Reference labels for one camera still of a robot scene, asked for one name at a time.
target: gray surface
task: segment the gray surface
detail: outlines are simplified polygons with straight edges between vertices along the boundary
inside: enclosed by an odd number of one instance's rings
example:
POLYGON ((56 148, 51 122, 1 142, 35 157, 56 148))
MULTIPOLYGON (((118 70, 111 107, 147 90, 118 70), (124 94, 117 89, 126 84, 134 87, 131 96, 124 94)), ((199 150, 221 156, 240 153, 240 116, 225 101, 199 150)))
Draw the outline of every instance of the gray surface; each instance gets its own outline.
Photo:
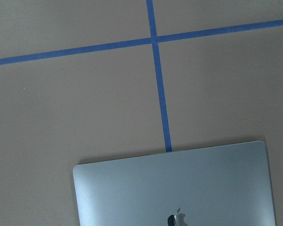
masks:
POLYGON ((0 0, 0 58, 149 36, 146 1, 0 0))
POLYGON ((160 44, 174 150, 265 140, 283 226, 283 27, 160 44))
POLYGON ((283 0, 153 0, 158 35, 283 19, 283 0))
POLYGON ((73 169, 81 226, 275 226, 267 153, 250 142, 73 169))
POLYGON ((0 225, 78 225, 79 163, 164 152, 150 45, 0 66, 0 225))

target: blue line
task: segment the blue line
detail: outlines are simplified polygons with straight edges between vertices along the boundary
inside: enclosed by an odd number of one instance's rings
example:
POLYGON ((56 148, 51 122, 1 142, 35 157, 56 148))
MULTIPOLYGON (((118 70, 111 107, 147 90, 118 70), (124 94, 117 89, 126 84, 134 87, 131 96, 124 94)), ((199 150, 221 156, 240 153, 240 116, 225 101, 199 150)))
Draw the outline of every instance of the blue line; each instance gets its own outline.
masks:
POLYGON ((95 46, 70 48, 70 49, 63 49, 63 50, 57 50, 57 51, 51 51, 45 53, 29 54, 24 56, 8 57, 8 58, 0 59, 0 65, 13 64, 13 63, 32 61, 32 60, 40 60, 40 59, 60 57, 60 56, 62 57, 62 56, 75 55, 81 53, 90 53, 90 52, 96 52, 96 51, 102 51, 102 50, 108 50, 114 48, 140 46, 146 44, 151 44, 150 38, 113 42, 113 43, 107 43, 107 44, 101 44, 95 46))
POLYGON ((157 42, 157 31, 156 31, 153 1, 146 0, 146 4, 147 4, 148 17, 149 17, 149 24, 150 24, 151 41, 152 41, 152 47, 153 47, 154 65, 155 65, 156 80, 157 80, 157 87, 158 87, 158 96, 159 96, 162 127, 163 127, 163 134, 164 134, 165 150, 166 152, 171 152, 172 148, 171 148, 171 141, 170 141, 170 128, 169 128, 168 114, 166 110, 166 101, 165 101, 165 94, 164 94, 164 85, 163 85, 163 78, 162 78, 159 46, 157 42))
POLYGON ((179 34, 169 34, 169 35, 158 36, 157 41, 158 42, 174 41, 174 40, 190 39, 190 38, 197 38, 197 37, 216 35, 216 34, 242 32, 248 30, 268 28, 268 27, 278 27, 278 26, 283 26, 283 20, 267 21, 267 22, 255 23, 255 24, 243 24, 238 26, 221 27, 221 28, 214 28, 214 29, 195 31, 195 32, 179 33, 179 34))

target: silver laptop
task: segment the silver laptop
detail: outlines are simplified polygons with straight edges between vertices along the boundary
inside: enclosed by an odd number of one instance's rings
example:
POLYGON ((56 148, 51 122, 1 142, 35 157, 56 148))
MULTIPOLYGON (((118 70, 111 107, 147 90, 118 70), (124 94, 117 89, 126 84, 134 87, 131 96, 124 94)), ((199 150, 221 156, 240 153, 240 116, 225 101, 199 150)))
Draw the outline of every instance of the silver laptop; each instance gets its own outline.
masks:
POLYGON ((81 226, 275 226, 255 141, 78 165, 81 226))

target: blue tape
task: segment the blue tape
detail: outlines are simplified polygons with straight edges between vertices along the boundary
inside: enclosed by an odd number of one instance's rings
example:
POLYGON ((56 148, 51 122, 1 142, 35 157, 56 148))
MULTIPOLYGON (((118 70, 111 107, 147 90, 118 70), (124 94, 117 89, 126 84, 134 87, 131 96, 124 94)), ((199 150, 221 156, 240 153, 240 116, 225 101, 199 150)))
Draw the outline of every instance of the blue tape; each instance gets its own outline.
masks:
POLYGON ((157 41, 165 42, 165 41, 174 41, 181 39, 191 39, 191 38, 197 38, 203 36, 225 34, 232 32, 242 32, 248 30, 268 28, 268 27, 278 27, 278 26, 283 26, 283 20, 267 21, 267 22, 255 23, 255 24, 243 24, 243 25, 231 26, 231 27, 221 27, 221 28, 214 28, 214 29, 208 29, 208 30, 202 30, 196 32, 169 34, 169 35, 158 36, 157 41))
POLYGON ((166 101, 165 101, 164 85, 162 78, 159 46, 157 42, 157 31, 156 31, 153 1, 147 0, 146 4, 147 4, 148 17, 149 17, 149 24, 150 24, 151 41, 153 47, 154 65, 155 65, 156 80, 158 87, 158 96, 159 96, 160 112, 162 118, 165 150, 166 152, 171 152, 172 148, 170 141, 170 128, 169 128, 168 114, 166 110, 166 101))
POLYGON ((29 54, 29 55, 24 55, 24 56, 8 57, 8 58, 0 59, 0 65, 20 63, 20 62, 25 62, 25 61, 40 60, 40 59, 60 57, 60 56, 63 57, 63 56, 81 54, 81 53, 97 52, 97 51, 115 49, 115 48, 140 46, 140 45, 146 45, 146 44, 151 44, 151 43, 152 43, 151 38, 145 38, 145 39, 113 42, 113 43, 107 43, 107 44, 101 44, 101 45, 95 45, 95 46, 85 46, 85 47, 79 47, 79 48, 63 49, 63 50, 57 50, 57 51, 51 51, 51 52, 45 52, 45 53, 29 54))

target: vertical blue line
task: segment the vertical blue line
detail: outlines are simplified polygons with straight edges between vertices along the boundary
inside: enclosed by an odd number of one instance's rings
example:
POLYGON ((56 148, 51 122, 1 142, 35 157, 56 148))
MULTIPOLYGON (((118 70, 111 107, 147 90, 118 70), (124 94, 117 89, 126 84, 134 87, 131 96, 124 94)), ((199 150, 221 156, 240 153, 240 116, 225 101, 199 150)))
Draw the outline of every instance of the vertical blue line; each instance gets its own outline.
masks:
POLYGON ((163 127, 163 134, 164 134, 165 150, 166 152, 171 152, 172 149, 171 149, 171 141, 170 141, 170 128, 169 128, 168 113, 166 110, 166 101, 165 101, 165 94, 164 94, 164 85, 163 85, 163 78, 162 78, 159 46, 157 42, 157 31, 156 31, 156 23, 155 23, 155 16, 154 16, 153 0, 146 0, 146 4, 147 4, 147 13, 149 17, 149 24, 150 24, 151 41, 152 41, 152 48, 153 48, 154 65, 155 65, 156 80, 157 80, 157 87, 158 87, 158 96, 159 96, 162 127, 163 127))

